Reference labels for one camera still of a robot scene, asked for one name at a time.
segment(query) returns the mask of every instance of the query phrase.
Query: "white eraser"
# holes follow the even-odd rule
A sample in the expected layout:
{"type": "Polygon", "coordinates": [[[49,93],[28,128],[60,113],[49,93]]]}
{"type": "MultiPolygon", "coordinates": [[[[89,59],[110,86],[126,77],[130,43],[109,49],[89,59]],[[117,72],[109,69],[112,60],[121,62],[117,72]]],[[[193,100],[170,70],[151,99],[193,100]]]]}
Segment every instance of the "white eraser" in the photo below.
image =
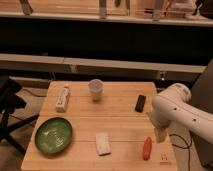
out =
{"type": "Polygon", "coordinates": [[[58,99],[56,101],[55,109],[57,112],[65,112],[69,101],[70,90],[64,87],[60,90],[58,99]]]}
{"type": "Polygon", "coordinates": [[[99,156],[110,154],[108,134],[105,132],[96,134],[96,148],[99,156]]]}

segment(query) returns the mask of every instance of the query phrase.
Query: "black cable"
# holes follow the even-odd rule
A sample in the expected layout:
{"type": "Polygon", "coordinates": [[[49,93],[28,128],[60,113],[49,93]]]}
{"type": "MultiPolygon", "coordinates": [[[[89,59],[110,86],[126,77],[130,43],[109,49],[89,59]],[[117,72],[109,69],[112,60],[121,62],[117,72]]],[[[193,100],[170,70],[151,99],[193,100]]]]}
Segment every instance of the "black cable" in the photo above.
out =
{"type": "Polygon", "coordinates": [[[25,89],[25,88],[23,88],[22,90],[23,90],[23,91],[26,91],[26,92],[28,92],[28,93],[30,93],[31,95],[33,95],[33,96],[35,96],[35,97],[46,97],[46,96],[42,96],[42,95],[35,94],[35,93],[33,93],[32,91],[30,91],[30,90],[28,90],[28,89],[25,89]]]}
{"type": "Polygon", "coordinates": [[[183,137],[181,137],[178,134],[170,134],[169,136],[170,137],[172,137],[172,136],[178,137],[181,140],[183,140],[183,142],[186,144],[186,147],[182,147],[182,146],[179,146],[179,145],[176,145],[176,144],[172,144],[172,146],[180,148],[180,149],[187,149],[188,150],[188,171],[190,171],[191,170],[191,168],[190,168],[190,160],[191,160],[190,148],[192,146],[192,137],[191,137],[191,135],[190,135],[190,143],[189,144],[187,143],[187,141],[183,137]]]}
{"type": "Polygon", "coordinates": [[[10,115],[11,117],[13,117],[13,118],[15,118],[15,119],[18,119],[18,120],[20,120],[20,121],[23,121],[24,119],[21,119],[21,118],[19,118],[19,117],[17,117],[17,116],[14,116],[14,115],[10,115]]]}

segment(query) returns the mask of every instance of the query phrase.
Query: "wooden table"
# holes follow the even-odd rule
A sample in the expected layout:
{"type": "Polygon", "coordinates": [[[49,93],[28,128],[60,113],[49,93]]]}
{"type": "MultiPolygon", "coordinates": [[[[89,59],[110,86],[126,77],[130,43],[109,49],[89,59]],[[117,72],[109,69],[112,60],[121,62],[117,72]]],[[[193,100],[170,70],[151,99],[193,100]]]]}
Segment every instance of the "wooden table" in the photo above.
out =
{"type": "Polygon", "coordinates": [[[170,139],[156,143],[154,128],[149,121],[151,100],[156,94],[150,82],[104,82],[103,98],[93,102],[88,91],[88,82],[69,82],[71,96],[67,111],[57,113],[54,109],[59,90],[67,82],[52,82],[43,103],[31,141],[22,163],[22,170],[45,171],[173,171],[177,170],[176,159],[170,139]],[[137,97],[147,97],[144,112],[134,111],[137,97]],[[73,142],[59,155],[44,157],[35,147],[37,128],[48,118],[64,117],[73,126],[73,142]],[[95,135],[107,132],[111,154],[98,156],[95,135]],[[144,140],[153,140],[151,158],[142,159],[144,140]]]}

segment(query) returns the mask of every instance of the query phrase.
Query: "floor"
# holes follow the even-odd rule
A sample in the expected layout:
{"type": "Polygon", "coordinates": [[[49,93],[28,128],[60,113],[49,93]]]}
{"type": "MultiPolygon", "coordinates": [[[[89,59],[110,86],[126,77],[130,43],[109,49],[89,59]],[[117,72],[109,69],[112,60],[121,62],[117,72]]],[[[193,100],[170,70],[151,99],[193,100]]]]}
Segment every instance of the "floor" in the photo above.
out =
{"type": "MultiPolygon", "coordinates": [[[[32,116],[36,113],[39,113],[44,97],[36,97],[29,93],[27,90],[30,90],[36,95],[45,96],[47,90],[46,89],[37,89],[37,88],[24,88],[22,91],[18,92],[18,96],[22,97],[26,102],[27,106],[25,109],[18,109],[12,115],[19,118],[26,118],[32,116]]],[[[17,119],[10,117],[10,123],[16,122],[17,119]]],[[[16,130],[12,135],[13,137],[23,145],[23,147],[27,147],[28,142],[30,140],[33,127],[32,125],[27,125],[25,127],[16,130]]],[[[190,141],[189,132],[186,128],[180,126],[177,123],[172,123],[169,128],[169,134],[178,134],[184,137],[187,142],[190,141]]],[[[183,141],[181,141],[178,137],[171,137],[172,143],[177,144],[179,146],[184,146],[183,141]]],[[[179,171],[188,171],[188,151],[184,149],[180,149],[174,147],[174,151],[177,158],[178,170],[179,171]]],[[[190,170],[191,171],[208,171],[200,165],[196,149],[194,144],[192,144],[190,153],[190,170]]],[[[7,142],[2,141],[0,144],[0,171],[19,171],[21,168],[21,163],[23,160],[23,155],[21,155],[15,148],[9,145],[7,142]]]]}

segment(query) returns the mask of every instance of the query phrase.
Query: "black chair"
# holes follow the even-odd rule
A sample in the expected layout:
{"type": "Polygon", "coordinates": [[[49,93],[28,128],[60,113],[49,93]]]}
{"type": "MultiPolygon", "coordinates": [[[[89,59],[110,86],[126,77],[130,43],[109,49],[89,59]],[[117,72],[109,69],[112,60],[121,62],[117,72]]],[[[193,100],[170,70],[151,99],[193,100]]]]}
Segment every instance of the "black chair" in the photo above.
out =
{"type": "Polygon", "coordinates": [[[15,109],[24,108],[26,106],[26,102],[15,95],[15,93],[20,90],[21,86],[18,83],[7,76],[0,75],[0,113],[2,113],[0,122],[0,142],[5,139],[22,154],[25,154],[26,150],[13,139],[10,133],[34,121],[39,115],[37,114],[15,124],[8,125],[9,115],[13,114],[15,109]]]}

